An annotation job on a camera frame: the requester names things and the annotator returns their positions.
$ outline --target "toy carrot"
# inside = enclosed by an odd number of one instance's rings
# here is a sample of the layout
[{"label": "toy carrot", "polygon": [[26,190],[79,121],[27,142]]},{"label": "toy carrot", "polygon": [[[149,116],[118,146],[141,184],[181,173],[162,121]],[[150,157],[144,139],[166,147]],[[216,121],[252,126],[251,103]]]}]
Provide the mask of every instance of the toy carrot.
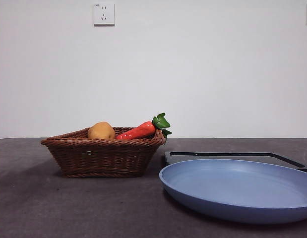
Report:
[{"label": "toy carrot", "polygon": [[144,138],[154,134],[156,129],[160,129],[163,133],[163,136],[167,138],[168,135],[172,134],[172,132],[165,129],[170,127],[170,124],[167,122],[164,116],[165,113],[158,114],[156,117],[153,118],[152,122],[151,121],[144,122],[140,126],[116,136],[116,139],[132,140],[132,139]]}]

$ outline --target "wall outlet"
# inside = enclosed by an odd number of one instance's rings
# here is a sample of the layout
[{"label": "wall outlet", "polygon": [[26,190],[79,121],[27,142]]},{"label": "wall outlet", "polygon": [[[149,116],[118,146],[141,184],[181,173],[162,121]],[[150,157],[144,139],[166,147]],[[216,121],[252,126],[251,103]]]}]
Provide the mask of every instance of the wall outlet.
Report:
[{"label": "wall outlet", "polygon": [[96,3],[93,6],[94,25],[115,24],[115,4],[112,2]]}]

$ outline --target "table surface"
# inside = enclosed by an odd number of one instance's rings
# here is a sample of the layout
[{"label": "table surface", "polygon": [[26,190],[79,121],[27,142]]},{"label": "table surface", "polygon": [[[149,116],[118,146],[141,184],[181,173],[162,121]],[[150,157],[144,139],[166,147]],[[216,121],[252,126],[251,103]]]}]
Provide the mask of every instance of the table surface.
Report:
[{"label": "table surface", "polygon": [[166,151],[271,152],[307,166],[307,139],[169,138],[140,178],[64,178],[42,138],[0,139],[0,238],[307,238],[307,219],[249,225],[198,214],[162,188]]}]

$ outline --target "blue dish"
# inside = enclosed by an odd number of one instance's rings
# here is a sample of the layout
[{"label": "blue dish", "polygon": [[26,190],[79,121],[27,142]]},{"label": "blue dish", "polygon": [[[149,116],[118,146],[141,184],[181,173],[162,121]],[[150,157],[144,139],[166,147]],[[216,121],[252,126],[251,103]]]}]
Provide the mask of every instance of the blue dish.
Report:
[{"label": "blue dish", "polygon": [[160,171],[179,203],[212,217],[250,224],[307,218],[307,173],[278,165],[230,159],[178,162]]}]

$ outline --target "wicker basket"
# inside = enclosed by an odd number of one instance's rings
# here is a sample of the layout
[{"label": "wicker basket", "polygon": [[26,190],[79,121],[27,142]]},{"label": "wicker basket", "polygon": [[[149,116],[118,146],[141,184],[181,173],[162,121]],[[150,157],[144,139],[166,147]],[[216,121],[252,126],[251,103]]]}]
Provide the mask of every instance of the wicker basket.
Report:
[{"label": "wicker basket", "polygon": [[[161,130],[148,138],[134,140],[88,139],[88,128],[41,141],[69,178],[140,177],[153,154],[165,143]],[[133,127],[114,127],[116,135]]]}]

